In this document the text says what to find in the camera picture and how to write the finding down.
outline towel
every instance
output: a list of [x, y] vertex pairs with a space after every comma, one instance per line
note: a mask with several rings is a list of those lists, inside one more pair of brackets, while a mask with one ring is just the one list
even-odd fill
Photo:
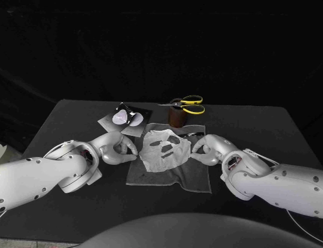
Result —
[[[193, 132], [205, 133], [205, 126], [189, 125], [181, 128], [173, 128], [167, 124], [150, 123], [145, 126], [141, 137], [135, 137], [134, 144], [137, 151], [143, 149], [143, 139], [150, 130], [161, 131], [170, 129], [176, 135], [181, 135]], [[192, 144], [190, 149], [203, 136], [186, 137]], [[140, 157], [130, 164], [130, 171], [127, 175], [127, 185], [151, 185], [151, 186], [169, 186], [179, 183], [186, 191], [197, 193], [212, 193], [210, 180], [209, 180], [209, 167], [203, 165], [197, 160], [189, 158], [187, 161], [176, 168], [167, 169], [163, 172], [147, 172], [145, 166]]]

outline black backdrop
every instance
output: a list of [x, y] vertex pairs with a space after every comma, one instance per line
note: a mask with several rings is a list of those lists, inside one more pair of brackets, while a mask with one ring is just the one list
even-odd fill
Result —
[[205, 104], [284, 107], [323, 151], [323, 1], [0, 1], [1, 142], [24, 150], [60, 99], [166, 102], [193, 94]]

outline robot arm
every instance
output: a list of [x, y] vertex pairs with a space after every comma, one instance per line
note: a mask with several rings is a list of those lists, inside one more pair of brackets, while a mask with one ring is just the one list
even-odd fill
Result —
[[206, 165], [222, 162], [220, 179], [238, 198], [256, 195], [275, 207], [323, 218], [323, 170], [287, 164], [269, 167], [252, 151], [241, 151], [216, 135], [199, 140], [193, 152], [200, 146], [206, 154], [190, 157]]
[[[127, 147], [132, 154], [125, 154]], [[94, 183], [102, 176], [98, 157], [107, 164], [120, 164], [135, 160], [135, 155], [131, 140], [109, 132], [91, 142], [62, 143], [43, 158], [0, 164], [0, 212], [42, 198], [56, 184], [69, 193]]]

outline table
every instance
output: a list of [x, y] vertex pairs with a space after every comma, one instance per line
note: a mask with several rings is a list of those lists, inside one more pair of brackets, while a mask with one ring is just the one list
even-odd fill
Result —
[[[39, 129], [23, 158], [42, 157], [68, 140], [91, 141], [105, 133], [98, 120], [118, 102], [60, 100]], [[125, 103], [153, 110], [150, 122], [167, 123], [167, 107], [156, 103]], [[206, 126], [238, 148], [279, 163], [323, 169], [287, 110], [271, 106], [203, 105], [202, 115], [189, 115], [187, 125]], [[167, 187], [128, 186], [130, 162], [107, 165], [99, 161], [102, 178], [65, 194], [56, 186], [39, 200], [9, 210], [0, 219], [0, 238], [81, 243], [112, 226], [161, 213], [216, 213], [258, 221], [313, 240], [292, 223], [284, 209], [254, 197], [242, 201], [229, 192], [220, 165], [209, 168], [212, 194]], [[323, 238], [323, 220], [292, 214], [308, 232]]]

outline brown cup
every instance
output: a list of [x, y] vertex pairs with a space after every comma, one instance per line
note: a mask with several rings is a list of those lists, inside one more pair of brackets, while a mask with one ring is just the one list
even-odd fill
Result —
[[[170, 103], [180, 101], [180, 99], [173, 99]], [[181, 128], [186, 124], [187, 112], [181, 110], [180, 107], [170, 106], [169, 108], [169, 125], [174, 128]]]

